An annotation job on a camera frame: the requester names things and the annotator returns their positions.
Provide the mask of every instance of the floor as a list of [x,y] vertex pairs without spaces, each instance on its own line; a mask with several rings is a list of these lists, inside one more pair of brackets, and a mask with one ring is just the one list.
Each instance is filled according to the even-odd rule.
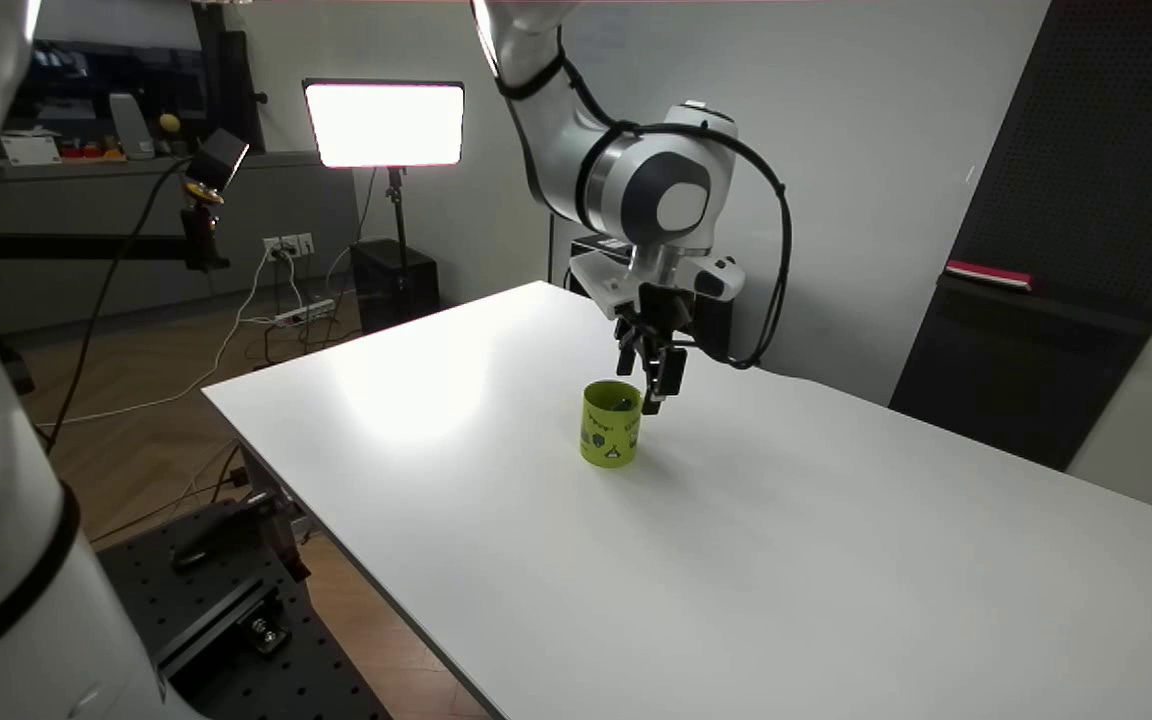
[[[155,397],[180,399],[60,433],[50,463],[75,489],[91,545],[117,545],[212,499],[233,436],[201,394],[180,389],[191,389],[212,364],[212,351],[233,326],[233,305],[191,317],[124,322],[94,337],[70,418],[83,419]],[[269,337],[264,329],[245,329],[208,380],[348,342],[353,329],[348,317]],[[37,375],[37,394],[23,406],[33,419],[48,427],[75,359],[75,342],[26,342],[23,359]],[[483,717],[472,694],[464,694],[464,684],[322,538],[305,545],[305,562],[311,568],[307,592],[316,614],[394,720]]]

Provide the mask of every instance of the white table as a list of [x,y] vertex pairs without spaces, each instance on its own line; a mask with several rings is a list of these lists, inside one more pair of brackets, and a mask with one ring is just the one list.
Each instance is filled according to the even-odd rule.
[[1142,503],[700,351],[596,473],[609,331],[528,285],[208,397],[503,717],[1152,720]]

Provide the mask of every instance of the black box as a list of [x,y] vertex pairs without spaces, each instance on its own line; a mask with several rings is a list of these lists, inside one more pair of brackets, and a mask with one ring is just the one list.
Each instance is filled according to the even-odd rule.
[[406,326],[441,312],[441,267],[394,240],[353,245],[353,285],[359,291],[359,331]]

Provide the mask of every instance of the yellow mug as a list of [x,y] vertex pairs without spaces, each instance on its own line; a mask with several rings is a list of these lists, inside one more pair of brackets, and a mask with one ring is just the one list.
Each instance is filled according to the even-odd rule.
[[578,458],[596,468],[623,468],[641,458],[644,397],[631,384],[586,384],[578,418]]

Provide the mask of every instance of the table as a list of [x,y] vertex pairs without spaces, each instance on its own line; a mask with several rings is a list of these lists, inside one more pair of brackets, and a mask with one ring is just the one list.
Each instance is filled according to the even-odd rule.
[[700,351],[596,473],[611,364],[528,285],[208,399],[499,717],[1152,720],[1142,503]]

